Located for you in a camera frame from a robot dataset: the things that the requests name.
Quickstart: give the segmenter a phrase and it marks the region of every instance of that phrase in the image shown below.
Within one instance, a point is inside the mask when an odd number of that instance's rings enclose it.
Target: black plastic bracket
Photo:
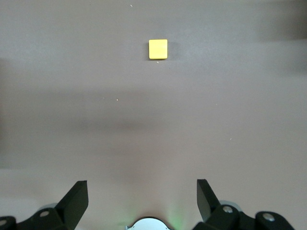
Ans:
[[[197,180],[197,205],[203,222],[193,230],[294,230],[274,212],[262,211],[255,218],[230,205],[221,205],[207,180]]]
[[[88,206],[87,182],[78,181],[55,208],[45,208],[16,223],[15,217],[0,217],[0,230],[73,230]]]

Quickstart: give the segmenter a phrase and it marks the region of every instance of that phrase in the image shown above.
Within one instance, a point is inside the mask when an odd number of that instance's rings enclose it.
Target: metal screw head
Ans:
[[[265,218],[268,221],[275,221],[274,216],[272,216],[270,213],[263,213],[263,218]]]
[[[230,206],[224,206],[223,210],[224,210],[224,212],[227,212],[227,213],[232,213],[233,212],[233,210],[232,210],[232,208]]]
[[[6,219],[0,220],[0,226],[4,226],[6,225],[6,223],[7,223]]]
[[[43,211],[41,214],[39,214],[40,217],[45,217],[49,215],[49,211]]]

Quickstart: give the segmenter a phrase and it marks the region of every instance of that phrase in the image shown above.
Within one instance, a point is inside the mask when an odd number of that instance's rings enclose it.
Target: table surface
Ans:
[[[201,221],[196,180],[307,226],[307,2],[2,0],[0,216],[88,180],[80,230]],[[168,39],[149,60],[148,40]]]

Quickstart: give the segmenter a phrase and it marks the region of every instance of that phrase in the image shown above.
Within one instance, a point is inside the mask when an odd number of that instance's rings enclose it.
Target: silver circular part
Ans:
[[[40,217],[45,217],[49,215],[49,211],[43,211],[41,214],[39,214]]]
[[[233,213],[233,210],[230,206],[224,206],[223,210],[224,210],[224,212],[227,212],[227,213]]]
[[[7,223],[6,219],[0,220],[0,226],[4,226],[6,225],[6,223]]]
[[[270,213],[264,213],[262,216],[268,221],[275,221],[274,216],[272,216]]]
[[[143,218],[138,220],[131,228],[126,230],[170,230],[162,221],[155,218]]]

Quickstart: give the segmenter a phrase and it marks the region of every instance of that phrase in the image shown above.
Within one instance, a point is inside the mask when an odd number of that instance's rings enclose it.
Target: yellow cube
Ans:
[[[167,59],[167,39],[149,40],[149,59]]]

